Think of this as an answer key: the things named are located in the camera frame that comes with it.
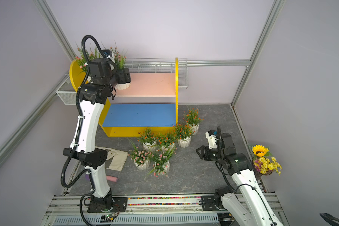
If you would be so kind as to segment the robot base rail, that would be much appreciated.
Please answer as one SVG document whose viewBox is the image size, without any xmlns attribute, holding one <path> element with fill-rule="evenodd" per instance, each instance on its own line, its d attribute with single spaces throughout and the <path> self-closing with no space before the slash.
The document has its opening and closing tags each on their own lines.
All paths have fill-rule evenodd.
<svg viewBox="0 0 339 226">
<path fill-rule="evenodd" d="M 44 218 L 43 226 L 84 226 L 81 214 L 93 226 L 159 226 L 159 225 L 254 225 L 250 209 L 243 195 L 231 195 L 237 205 L 246 211 L 244 219 L 215 205 L 213 194 L 174 195 L 115 195 L 111 211 L 89 207 L 90 198 L 80 196 L 56 196 L 52 199 Z"/>
</svg>

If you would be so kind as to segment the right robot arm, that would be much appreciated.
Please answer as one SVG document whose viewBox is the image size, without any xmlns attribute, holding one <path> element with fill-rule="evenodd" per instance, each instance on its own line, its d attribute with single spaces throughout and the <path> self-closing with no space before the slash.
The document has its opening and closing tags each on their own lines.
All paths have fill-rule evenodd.
<svg viewBox="0 0 339 226">
<path fill-rule="evenodd" d="M 249 159 L 237 153 L 232 137 L 220 129 L 206 132 L 208 145 L 196 150 L 200 159 L 213 161 L 226 182 L 212 196 L 202 196 L 204 211 L 227 211 L 240 226 L 281 226 L 259 187 Z"/>
</svg>

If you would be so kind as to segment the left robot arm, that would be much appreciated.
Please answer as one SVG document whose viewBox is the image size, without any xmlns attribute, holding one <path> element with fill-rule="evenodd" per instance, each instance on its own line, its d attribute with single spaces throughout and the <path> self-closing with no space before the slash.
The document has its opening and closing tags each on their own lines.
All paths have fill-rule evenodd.
<svg viewBox="0 0 339 226">
<path fill-rule="evenodd" d="M 70 147 L 63 150 L 67 160 L 61 171 L 60 182 L 63 188 L 71 188 L 81 175 L 87 174 L 91 184 L 89 210 L 111 211 L 115 202 L 104 168 L 107 151 L 95 146 L 95 137 L 108 97 L 115 98 L 117 90 L 128 88 L 131 76 L 127 68 L 120 69 L 117 66 L 115 52 L 102 50 L 92 35 L 83 37 L 81 48 L 87 72 L 76 91 L 78 122 Z M 66 171 L 72 159 L 80 161 L 84 170 L 67 183 Z"/>
</svg>

